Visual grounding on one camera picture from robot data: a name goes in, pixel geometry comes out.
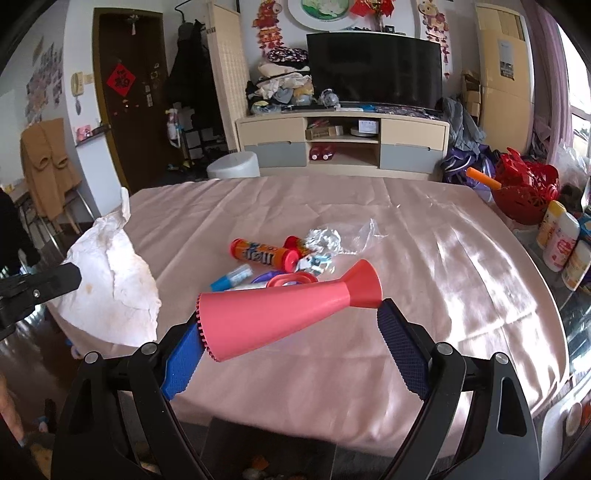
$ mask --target red plastic basket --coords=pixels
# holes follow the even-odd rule
[[[503,186],[492,197],[507,217],[523,225],[544,219],[548,204],[558,198],[558,171],[552,165],[523,161],[512,148],[501,155],[495,180]]]

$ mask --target dark blue gripper pad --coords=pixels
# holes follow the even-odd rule
[[[160,389],[166,400],[170,401],[177,393],[185,391],[204,351],[195,323],[185,332],[166,362],[164,382]]]
[[[428,364],[408,333],[406,319],[383,301],[378,308],[378,328],[407,388],[421,400],[429,396]]]

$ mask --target person's arm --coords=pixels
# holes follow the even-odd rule
[[[17,409],[14,406],[14,402],[10,393],[8,392],[8,386],[6,378],[0,373],[0,415],[8,425],[8,428],[14,435],[14,437],[20,442],[25,436],[25,432],[22,428],[22,422]]]

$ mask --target purple curtain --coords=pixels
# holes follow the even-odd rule
[[[540,7],[535,0],[521,0],[521,3],[531,30],[530,42],[534,50],[536,88],[542,87],[540,82],[544,82],[550,98],[550,118],[537,116],[534,129],[541,140],[549,139],[547,162],[553,163],[558,146],[562,142],[569,147],[573,145],[566,56],[558,23],[552,15]]]

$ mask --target tv cabinet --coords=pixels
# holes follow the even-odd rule
[[[335,125],[374,119],[379,134],[355,137],[345,132],[306,140],[309,122],[324,117]],[[244,117],[236,121],[236,131],[239,149],[256,153],[263,176],[322,173],[440,180],[449,124],[402,115],[306,110]],[[331,144],[335,156],[329,161],[308,160],[310,149],[318,144]]]

